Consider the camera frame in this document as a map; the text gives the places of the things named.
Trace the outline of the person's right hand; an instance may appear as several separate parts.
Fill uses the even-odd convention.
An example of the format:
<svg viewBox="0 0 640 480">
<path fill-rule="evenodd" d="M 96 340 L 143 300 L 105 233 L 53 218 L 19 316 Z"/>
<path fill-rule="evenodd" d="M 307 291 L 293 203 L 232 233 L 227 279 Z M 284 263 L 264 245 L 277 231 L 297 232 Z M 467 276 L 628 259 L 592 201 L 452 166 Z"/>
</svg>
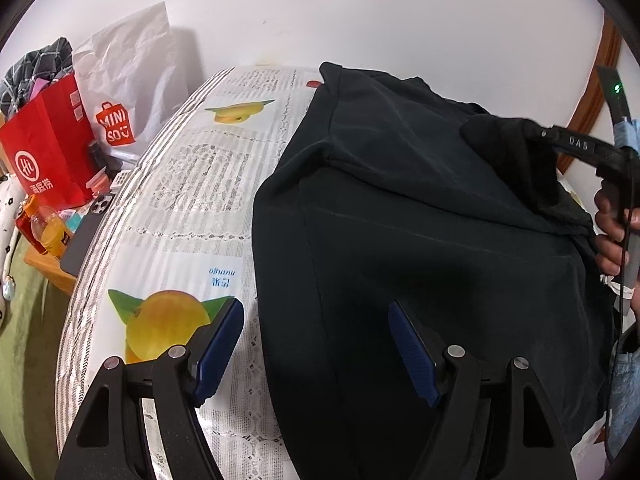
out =
<svg viewBox="0 0 640 480">
<path fill-rule="evenodd" d="M 594 196 L 594 204 L 597 207 L 594 221 L 601 231 L 601 234 L 596 236 L 597 263 L 604 274 L 612 276 L 620 274 L 629 258 L 623 251 L 625 229 L 617 221 L 612 203 L 614 192 L 614 186 L 603 181 L 600 190 Z"/>
</svg>

